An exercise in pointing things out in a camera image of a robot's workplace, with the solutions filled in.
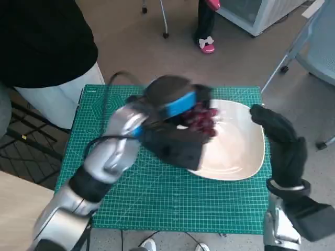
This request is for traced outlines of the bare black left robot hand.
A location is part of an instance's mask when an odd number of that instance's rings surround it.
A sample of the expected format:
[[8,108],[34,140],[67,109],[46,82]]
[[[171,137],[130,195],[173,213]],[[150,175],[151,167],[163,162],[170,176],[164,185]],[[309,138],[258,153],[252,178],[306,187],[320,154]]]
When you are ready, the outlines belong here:
[[164,75],[152,81],[143,95],[155,109],[161,120],[181,115],[197,103],[209,108],[212,89],[202,84],[193,84],[186,77]]

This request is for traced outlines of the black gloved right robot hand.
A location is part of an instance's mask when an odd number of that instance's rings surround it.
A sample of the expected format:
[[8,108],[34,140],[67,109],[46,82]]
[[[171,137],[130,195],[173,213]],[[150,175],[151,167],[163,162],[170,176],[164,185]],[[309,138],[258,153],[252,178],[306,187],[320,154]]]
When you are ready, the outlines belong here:
[[302,185],[302,176],[307,160],[306,140],[298,136],[292,123],[283,115],[252,105],[251,119],[261,125],[270,142],[272,179],[283,188]]

